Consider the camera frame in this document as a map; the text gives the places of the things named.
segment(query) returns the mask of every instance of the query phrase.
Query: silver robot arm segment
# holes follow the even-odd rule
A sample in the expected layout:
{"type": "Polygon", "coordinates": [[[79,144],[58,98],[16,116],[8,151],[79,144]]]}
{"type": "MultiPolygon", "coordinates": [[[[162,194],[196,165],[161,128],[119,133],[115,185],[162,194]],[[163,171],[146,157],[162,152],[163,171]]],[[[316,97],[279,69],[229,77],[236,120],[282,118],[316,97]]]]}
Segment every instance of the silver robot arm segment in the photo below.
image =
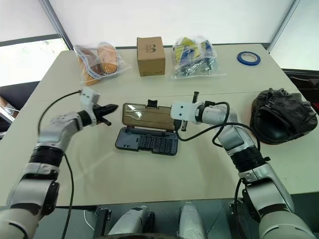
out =
{"type": "MultiPolygon", "coordinates": [[[[224,122],[226,111],[225,106],[214,105],[213,102],[174,101],[171,117],[195,124],[218,125],[224,122]]],[[[238,122],[233,110],[230,110],[227,122],[238,122]]],[[[293,238],[288,235],[294,233],[300,235],[297,238],[301,239],[315,238],[307,225],[293,214],[294,204],[290,194],[267,162],[270,159],[263,158],[246,129],[238,125],[227,125],[218,139],[239,171],[239,177],[243,179],[243,197],[250,214],[261,221],[260,238],[293,238]]]]}
{"type": "MultiPolygon", "coordinates": [[[[90,89],[83,92],[86,94],[81,97],[88,99],[87,107],[89,102],[96,103],[98,96],[95,92],[90,89]]],[[[59,165],[71,137],[87,125],[100,122],[109,125],[110,122],[103,116],[115,111],[118,106],[91,104],[91,107],[89,111],[54,117],[40,132],[30,161],[8,196],[7,209],[0,211],[1,239],[33,238],[38,221],[53,212],[59,191],[59,183],[56,182],[59,165]]]]}

